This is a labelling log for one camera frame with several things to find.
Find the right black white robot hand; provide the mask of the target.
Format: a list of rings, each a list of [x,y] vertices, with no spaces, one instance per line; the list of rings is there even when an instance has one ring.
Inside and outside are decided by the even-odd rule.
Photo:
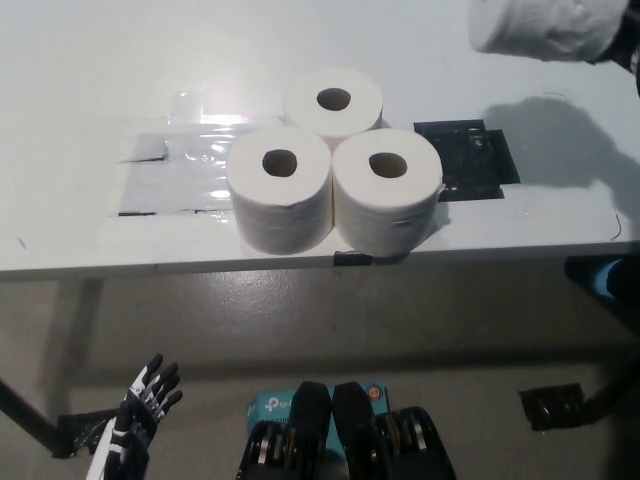
[[[590,60],[595,65],[614,62],[633,75],[639,72],[639,2],[628,2],[622,16],[621,26],[605,51]]]

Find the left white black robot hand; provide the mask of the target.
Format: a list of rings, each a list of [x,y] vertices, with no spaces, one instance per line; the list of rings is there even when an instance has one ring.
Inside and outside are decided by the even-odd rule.
[[[129,386],[115,416],[106,424],[87,480],[141,480],[159,425],[183,397],[178,364],[163,364],[158,354]]]

